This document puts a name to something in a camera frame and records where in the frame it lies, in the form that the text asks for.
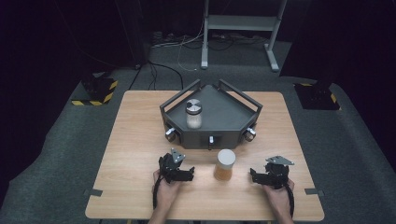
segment amber container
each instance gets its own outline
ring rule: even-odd
[[[235,153],[230,149],[223,149],[218,154],[214,176],[217,180],[230,180],[233,176],[233,164],[235,163]]]

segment hand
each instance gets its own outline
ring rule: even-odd
[[[153,176],[155,185],[155,182],[160,177],[160,170],[154,172]],[[166,216],[175,201],[180,185],[181,181],[172,181],[168,184],[166,180],[161,180],[157,191],[157,207],[154,209],[148,224],[165,223]]]
[[[294,189],[294,182],[289,179],[290,189]],[[290,201],[288,191],[285,187],[274,189],[272,186],[262,185],[262,189],[267,194],[270,206],[279,224],[293,223],[290,215]]]

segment table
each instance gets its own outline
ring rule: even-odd
[[[296,221],[320,221],[324,218],[304,154],[279,92],[246,91],[263,105],[256,127],[257,136],[233,151],[236,162],[233,177],[222,182],[213,176],[218,149],[184,149],[164,137],[160,105],[177,91],[127,91],[124,93],[106,151],[91,195],[86,216],[89,218],[149,219],[152,213],[152,173],[158,159],[176,148],[186,155],[180,166],[195,166],[194,179],[183,183],[169,213],[169,219],[181,220],[274,220],[261,186],[251,182],[249,168],[264,173],[265,159],[281,155],[295,162],[290,179],[295,182]]]
[[[283,12],[288,0],[281,0],[276,17],[252,17],[252,16],[229,16],[229,15],[210,15],[209,0],[205,0],[204,17],[204,44],[202,45],[201,68],[208,67],[208,30],[250,30],[250,31],[271,31],[269,44],[265,44],[265,52],[274,72],[279,71],[273,46],[276,40],[277,31],[282,21]]]

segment dark gray container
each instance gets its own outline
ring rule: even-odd
[[[236,92],[257,109],[251,109],[227,91]],[[199,129],[187,127],[186,102],[190,99],[197,99],[202,104],[202,126]],[[175,102],[178,103],[165,111]],[[254,127],[262,105],[222,79],[218,86],[201,86],[201,80],[197,79],[160,105],[160,109],[165,137],[170,142],[177,140],[184,148],[233,149],[244,138],[251,141],[255,137]]]

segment gray carpet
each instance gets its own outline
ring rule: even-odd
[[[216,42],[209,44],[213,48],[227,47]],[[280,66],[289,48],[290,43],[276,42],[274,52]],[[184,68],[178,65],[177,58]],[[396,223],[396,175],[337,85],[332,85],[331,90],[342,110],[303,110],[292,83],[314,81],[273,73],[262,43],[212,49],[206,70],[200,69],[199,49],[157,48],[151,50],[149,59],[180,72],[184,86],[197,78],[207,84],[223,78],[241,91],[282,92],[314,183],[324,192],[320,201],[325,218],[320,223]],[[159,66],[156,70],[156,90],[181,89],[175,72]],[[152,71],[155,72],[145,65],[132,90],[147,90],[153,80]],[[119,85],[108,105],[73,106],[64,102],[64,110],[47,134],[39,158],[10,182],[0,223],[99,223],[85,217],[89,198],[84,190],[93,186],[122,95],[135,74],[128,68],[112,73]]]

